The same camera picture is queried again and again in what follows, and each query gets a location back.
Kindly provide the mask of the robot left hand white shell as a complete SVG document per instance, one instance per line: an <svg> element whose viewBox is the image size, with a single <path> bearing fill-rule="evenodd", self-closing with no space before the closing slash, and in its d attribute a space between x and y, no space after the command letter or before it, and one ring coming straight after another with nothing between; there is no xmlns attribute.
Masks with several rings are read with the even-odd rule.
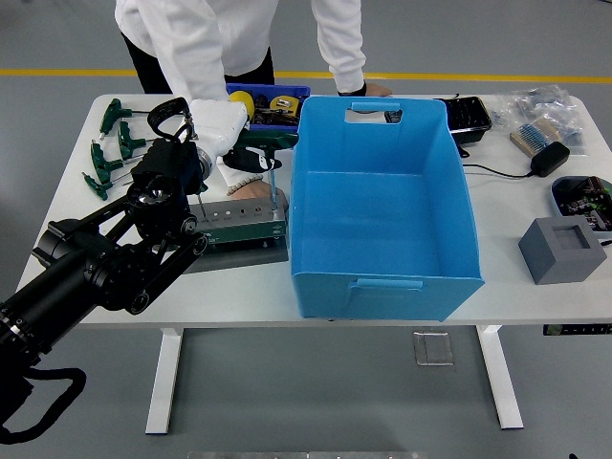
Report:
<svg viewBox="0 0 612 459"><path fill-rule="evenodd" d="M189 104L196 144L230 181L282 167L275 154L290 148L295 135L278 130L252 130L242 101L195 99Z"/></svg>

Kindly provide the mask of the person's right hand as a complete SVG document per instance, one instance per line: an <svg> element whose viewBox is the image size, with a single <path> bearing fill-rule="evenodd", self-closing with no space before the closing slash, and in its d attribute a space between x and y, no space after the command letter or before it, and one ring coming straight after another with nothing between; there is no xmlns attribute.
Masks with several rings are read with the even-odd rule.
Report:
<svg viewBox="0 0 612 459"><path fill-rule="evenodd" d="M235 189L231 194L231 198L236 200L263 199L270 198L271 196L271 187L262 180L254 180L244 183Z"/></svg>

